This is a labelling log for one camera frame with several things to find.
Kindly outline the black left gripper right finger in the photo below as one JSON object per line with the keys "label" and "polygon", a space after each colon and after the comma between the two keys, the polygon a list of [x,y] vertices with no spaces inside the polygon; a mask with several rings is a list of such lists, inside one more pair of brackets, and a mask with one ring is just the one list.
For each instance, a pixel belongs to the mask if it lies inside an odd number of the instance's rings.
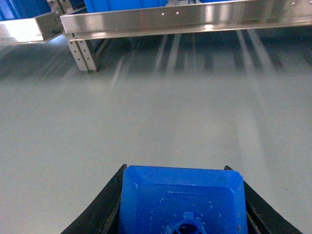
{"label": "black left gripper right finger", "polygon": [[261,197],[242,176],[238,175],[238,190],[233,191],[233,234],[300,234],[293,224]]}

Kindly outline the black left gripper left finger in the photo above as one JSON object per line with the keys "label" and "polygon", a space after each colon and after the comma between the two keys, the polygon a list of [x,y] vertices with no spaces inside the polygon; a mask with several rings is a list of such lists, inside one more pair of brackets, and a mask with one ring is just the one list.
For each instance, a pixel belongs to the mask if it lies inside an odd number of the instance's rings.
{"label": "black left gripper left finger", "polygon": [[63,234],[116,234],[124,172],[122,165],[91,204],[64,230]]}

